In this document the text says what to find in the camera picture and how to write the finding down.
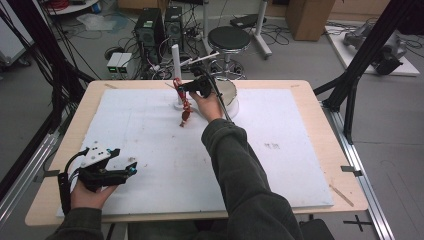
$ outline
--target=red object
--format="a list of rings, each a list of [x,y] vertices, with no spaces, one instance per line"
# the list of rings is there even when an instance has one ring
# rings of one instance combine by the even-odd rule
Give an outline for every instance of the red object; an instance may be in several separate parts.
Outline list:
[[[190,108],[190,103],[187,100],[186,97],[186,92],[184,90],[180,89],[180,86],[183,85],[183,83],[181,82],[181,79],[179,78],[175,78],[173,81],[175,90],[177,90],[178,96],[180,97],[181,101],[183,102],[183,113],[181,114],[181,123],[180,123],[180,127],[184,127],[184,124],[186,123],[186,121],[188,120],[188,118],[190,117],[190,113],[193,112],[193,110],[191,110]]]

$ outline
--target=stool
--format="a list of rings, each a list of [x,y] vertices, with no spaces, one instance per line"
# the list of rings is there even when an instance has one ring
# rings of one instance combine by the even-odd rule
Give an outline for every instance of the stool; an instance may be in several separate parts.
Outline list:
[[[235,76],[234,79],[246,79],[243,66],[230,57],[247,49],[250,44],[250,35],[247,32],[230,26],[217,27],[209,32],[208,44],[213,50],[224,54],[224,59],[216,59],[209,64],[212,76],[224,78],[223,80],[231,79],[230,76]]]

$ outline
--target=computer tower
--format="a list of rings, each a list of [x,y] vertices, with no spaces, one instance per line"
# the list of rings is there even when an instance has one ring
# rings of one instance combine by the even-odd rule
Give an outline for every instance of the computer tower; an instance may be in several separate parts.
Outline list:
[[[178,44],[180,51],[184,51],[183,35],[183,10],[181,7],[170,6],[165,13],[165,33],[168,39],[168,52],[171,53],[171,47]]]
[[[162,61],[166,44],[162,13],[159,8],[144,8],[134,27],[142,59],[153,64]]]

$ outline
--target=gray floor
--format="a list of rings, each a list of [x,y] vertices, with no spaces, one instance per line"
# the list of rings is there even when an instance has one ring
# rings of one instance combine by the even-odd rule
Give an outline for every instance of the gray floor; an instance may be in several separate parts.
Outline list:
[[[122,28],[102,33],[81,32],[79,37],[71,38],[103,79],[108,78],[104,51],[116,46],[119,39],[131,36],[133,28],[133,23],[126,18],[109,17],[119,21]],[[222,18],[221,25],[228,24],[229,19]],[[64,20],[68,26],[74,23],[72,16]],[[268,23],[285,26],[282,19],[270,19]],[[344,71],[326,36],[322,36],[318,42],[297,42],[292,40],[290,34],[283,35],[290,40],[290,44],[270,45],[273,55],[266,61],[255,43],[245,53],[235,57],[246,69],[248,79],[304,79],[315,88]],[[424,54],[423,49],[416,51]],[[410,52],[406,57],[420,72],[424,72],[423,58]],[[84,72],[92,74],[80,59],[77,61]],[[2,178],[50,112],[51,89],[36,66],[13,67],[8,72],[0,73],[0,76],[4,78],[0,81]],[[423,92],[424,75],[399,77],[365,74],[359,83],[353,140],[396,239],[424,239]],[[326,97],[328,93],[318,96],[318,99]],[[25,226],[25,215],[38,187],[39,183],[31,184],[0,230],[0,239],[44,239],[54,230],[54,227]],[[358,225],[343,223],[355,221],[355,215],[363,222],[370,221],[367,212],[321,214],[315,217],[326,221],[336,239],[377,239],[372,226],[363,225],[361,232]],[[298,216],[299,220],[307,220],[307,217]],[[118,225],[114,239],[122,239],[123,228],[122,224]]]

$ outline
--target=gray sleeve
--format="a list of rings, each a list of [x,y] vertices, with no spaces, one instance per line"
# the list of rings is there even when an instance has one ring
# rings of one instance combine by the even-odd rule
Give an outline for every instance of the gray sleeve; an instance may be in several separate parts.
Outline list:
[[[303,239],[289,202],[271,192],[244,129],[217,119],[202,142],[229,214],[229,239]]]
[[[103,233],[100,230],[101,215],[102,211],[99,209],[72,209],[60,227],[46,240],[103,240]]]

